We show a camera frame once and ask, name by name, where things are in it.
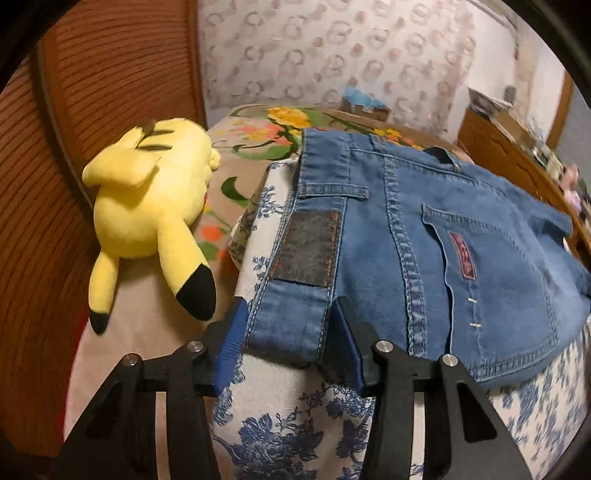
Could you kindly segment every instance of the black ear tip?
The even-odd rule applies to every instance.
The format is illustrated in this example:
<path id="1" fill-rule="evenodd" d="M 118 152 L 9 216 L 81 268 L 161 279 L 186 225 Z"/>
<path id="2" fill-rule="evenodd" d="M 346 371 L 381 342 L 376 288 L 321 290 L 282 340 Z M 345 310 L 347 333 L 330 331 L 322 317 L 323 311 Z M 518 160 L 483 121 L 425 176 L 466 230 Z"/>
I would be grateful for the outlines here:
<path id="1" fill-rule="evenodd" d="M 216 310 L 216 284 L 212 271 L 198 266 L 177 293 L 177 300 L 198 320 L 209 320 Z"/>
<path id="2" fill-rule="evenodd" d="M 145 137 L 149 137 L 150 135 L 152 135 L 154 128 L 156 128 L 156 120 L 153 119 L 150 119 L 141 125 L 141 129 L 144 132 Z"/>
<path id="3" fill-rule="evenodd" d="M 97 335 L 102 335 L 107 329 L 111 315 L 109 313 L 98 313 L 91 310 L 88 317 L 90 319 L 90 326 L 94 332 Z"/>

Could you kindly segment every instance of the wooden cabinet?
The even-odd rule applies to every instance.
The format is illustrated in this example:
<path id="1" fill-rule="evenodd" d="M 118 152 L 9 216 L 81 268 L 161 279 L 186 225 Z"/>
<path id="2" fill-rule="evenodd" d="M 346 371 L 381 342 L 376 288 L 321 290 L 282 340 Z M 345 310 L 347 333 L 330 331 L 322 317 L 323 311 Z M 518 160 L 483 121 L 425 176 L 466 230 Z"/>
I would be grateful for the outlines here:
<path id="1" fill-rule="evenodd" d="M 458 143 L 477 165 L 505 177 L 538 200 L 568 213 L 573 220 L 573 236 L 567 241 L 574 254 L 591 270 L 591 237 L 564 199 L 558 185 L 541 166 L 510 142 L 492 123 L 471 110 L 466 111 Z"/>
<path id="2" fill-rule="evenodd" d="M 56 455 L 98 253 L 80 173 L 146 119 L 205 123 L 196 2 L 82 0 L 0 94 L 0 430 Z"/>

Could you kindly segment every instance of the black metal bracket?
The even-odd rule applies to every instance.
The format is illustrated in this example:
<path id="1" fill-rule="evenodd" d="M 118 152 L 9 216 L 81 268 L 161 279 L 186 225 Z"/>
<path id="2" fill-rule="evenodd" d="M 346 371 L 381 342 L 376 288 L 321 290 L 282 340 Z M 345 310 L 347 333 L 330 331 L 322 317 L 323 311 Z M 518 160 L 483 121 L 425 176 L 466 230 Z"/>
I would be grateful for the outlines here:
<path id="1" fill-rule="evenodd" d="M 196 461 L 198 478 L 219 479 L 203 397 L 229 385 L 247 320 L 246 301 L 237 297 L 201 340 L 146 361 L 125 355 L 70 432 L 50 478 L 157 480 L 155 396 L 163 391 L 171 479 L 195 478 Z"/>
<path id="2" fill-rule="evenodd" d="M 408 480 L 416 392 L 425 398 L 424 480 L 531 480 L 509 431 L 455 356 L 409 356 L 359 321 L 345 297 L 333 303 L 331 335 L 339 347 L 329 352 L 347 367 L 347 384 L 376 396 L 360 480 Z"/>

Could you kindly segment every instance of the yellow flower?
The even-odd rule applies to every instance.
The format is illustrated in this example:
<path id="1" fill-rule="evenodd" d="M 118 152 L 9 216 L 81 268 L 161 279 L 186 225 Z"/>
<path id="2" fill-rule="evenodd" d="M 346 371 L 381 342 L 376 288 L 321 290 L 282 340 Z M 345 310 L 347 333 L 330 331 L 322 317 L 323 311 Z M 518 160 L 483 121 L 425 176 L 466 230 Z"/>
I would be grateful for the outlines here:
<path id="1" fill-rule="evenodd" d="M 251 142 L 263 142 L 268 139 L 269 135 L 267 134 L 267 130 L 260 129 L 255 132 L 251 132 L 244 135 L 247 140 Z"/>
<path id="2" fill-rule="evenodd" d="M 311 127 L 308 116 L 297 108 L 275 106 L 267 110 L 267 116 L 281 125 L 291 125 L 296 128 Z"/>

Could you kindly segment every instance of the metal screw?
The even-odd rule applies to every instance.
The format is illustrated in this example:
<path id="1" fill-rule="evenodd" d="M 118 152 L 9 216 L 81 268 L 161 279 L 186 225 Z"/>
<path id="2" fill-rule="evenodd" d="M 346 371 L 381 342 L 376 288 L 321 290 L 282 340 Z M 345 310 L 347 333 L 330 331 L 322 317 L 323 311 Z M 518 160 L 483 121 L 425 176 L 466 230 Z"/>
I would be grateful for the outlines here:
<path id="1" fill-rule="evenodd" d="M 204 348 L 205 348 L 205 345 L 203 344 L 203 342 L 201 342 L 199 340 L 191 340 L 187 344 L 187 350 L 189 350 L 189 352 L 191 352 L 191 353 L 199 353 Z"/>
<path id="2" fill-rule="evenodd" d="M 132 367 L 139 362 L 139 355 L 137 353 L 128 353 L 121 359 L 121 363 L 126 367 Z"/>
<path id="3" fill-rule="evenodd" d="M 450 353 L 446 353 L 442 356 L 441 360 L 443 363 L 446 364 L 448 367 L 455 367 L 457 365 L 457 357 Z"/>
<path id="4" fill-rule="evenodd" d="M 380 340 L 375 344 L 375 347 L 382 353 L 390 353 L 392 350 L 394 350 L 394 345 L 392 342 L 388 342 L 387 340 Z"/>

